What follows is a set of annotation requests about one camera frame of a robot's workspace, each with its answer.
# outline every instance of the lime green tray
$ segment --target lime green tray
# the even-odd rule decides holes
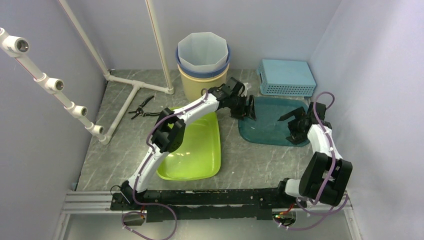
[[[210,178],[220,167],[220,129],[217,114],[211,112],[185,129],[181,146],[163,160],[156,173],[165,180],[190,181]]]

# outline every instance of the pliers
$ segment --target pliers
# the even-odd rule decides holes
[[[145,112],[143,110],[143,107],[146,106],[146,104],[152,100],[155,96],[149,96],[147,97],[140,105],[138,105],[137,110],[135,111],[129,111],[129,114],[135,114],[133,117],[131,117],[131,119],[135,119],[136,117],[138,117],[139,115],[141,115],[142,117],[146,117],[146,116],[159,116],[159,114],[161,114],[160,112]]]

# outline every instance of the pipe fitting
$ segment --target pipe fitting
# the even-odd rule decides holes
[[[70,113],[74,118],[79,119],[87,115],[88,110],[85,106],[76,105],[73,101],[71,101],[71,107],[65,107],[66,111]]]
[[[0,28],[0,46],[12,58],[17,58],[30,50],[25,38],[11,36],[3,28]]]
[[[103,126],[96,125],[94,123],[92,123],[90,127],[85,127],[85,129],[87,129],[93,135],[100,135],[105,131]]]
[[[58,78],[50,78],[44,72],[42,78],[34,78],[34,81],[38,83],[38,85],[40,85],[49,94],[57,94],[64,89],[64,81]]]

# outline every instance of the white wall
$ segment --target white wall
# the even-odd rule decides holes
[[[95,119],[104,79],[56,1],[1,1],[0,27],[27,38],[29,57]],[[0,238],[51,239],[90,134],[3,51],[0,73]]]
[[[194,32],[214,32],[232,51],[231,68],[255,69],[263,58],[309,60],[340,0],[155,0],[169,67]],[[114,69],[160,69],[145,1],[74,0],[69,4]]]
[[[343,0],[310,66],[364,239],[423,239],[424,2]]]

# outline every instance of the teal tray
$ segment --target teal tray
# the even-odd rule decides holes
[[[305,112],[308,110],[308,106],[299,100],[257,96],[254,98],[256,121],[250,118],[239,120],[238,132],[243,139],[255,144],[303,147],[309,140],[294,145],[286,139],[290,136],[288,122],[295,117],[278,121],[282,115],[299,107],[303,107]]]

